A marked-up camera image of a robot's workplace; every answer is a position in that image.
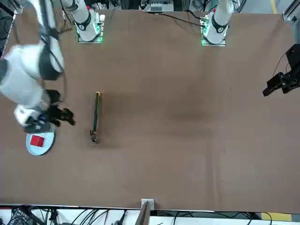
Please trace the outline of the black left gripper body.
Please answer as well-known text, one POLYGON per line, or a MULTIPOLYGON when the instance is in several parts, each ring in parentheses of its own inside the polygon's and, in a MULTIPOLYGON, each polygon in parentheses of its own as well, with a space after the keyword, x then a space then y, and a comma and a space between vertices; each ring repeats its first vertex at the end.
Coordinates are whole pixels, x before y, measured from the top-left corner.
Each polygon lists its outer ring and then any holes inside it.
POLYGON ((292 79, 300 73, 300 44, 294 44, 287 52, 286 56, 290 66, 288 78, 292 79))

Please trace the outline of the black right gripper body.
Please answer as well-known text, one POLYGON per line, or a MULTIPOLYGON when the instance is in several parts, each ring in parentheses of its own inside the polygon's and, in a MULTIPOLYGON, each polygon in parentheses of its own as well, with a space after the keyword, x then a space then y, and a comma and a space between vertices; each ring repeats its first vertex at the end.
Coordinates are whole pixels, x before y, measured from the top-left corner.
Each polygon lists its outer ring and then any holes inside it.
POLYGON ((42 120, 54 125, 60 125, 60 112, 58 103, 60 102, 61 94, 57 90, 45 90, 50 97, 49 108, 42 113, 42 120))

